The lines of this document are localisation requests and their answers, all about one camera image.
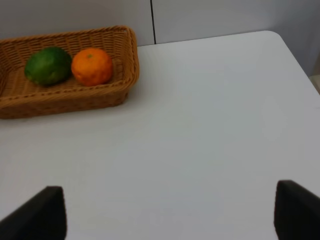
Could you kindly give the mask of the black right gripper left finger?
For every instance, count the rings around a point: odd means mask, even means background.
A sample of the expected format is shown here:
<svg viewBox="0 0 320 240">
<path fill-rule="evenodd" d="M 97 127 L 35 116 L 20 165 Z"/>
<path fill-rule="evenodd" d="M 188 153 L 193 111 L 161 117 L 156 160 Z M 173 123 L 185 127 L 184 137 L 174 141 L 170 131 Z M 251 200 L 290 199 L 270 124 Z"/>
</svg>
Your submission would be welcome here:
<svg viewBox="0 0 320 240">
<path fill-rule="evenodd" d="M 64 240 L 67 211 L 61 186 L 47 186 L 0 221 L 2 240 Z"/>
</svg>

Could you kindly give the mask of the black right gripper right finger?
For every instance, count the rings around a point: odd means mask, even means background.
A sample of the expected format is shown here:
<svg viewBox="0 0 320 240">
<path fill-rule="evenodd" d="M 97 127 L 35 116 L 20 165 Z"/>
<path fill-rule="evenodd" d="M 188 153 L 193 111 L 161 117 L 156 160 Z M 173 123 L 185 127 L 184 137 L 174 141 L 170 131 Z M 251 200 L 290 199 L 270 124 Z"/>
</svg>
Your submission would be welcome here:
<svg viewBox="0 0 320 240">
<path fill-rule="evenodd" d="M 273 224 L 279 240 L 318 240 L 320 198 L 292 180 L 278 181 Z"/>
</svg>

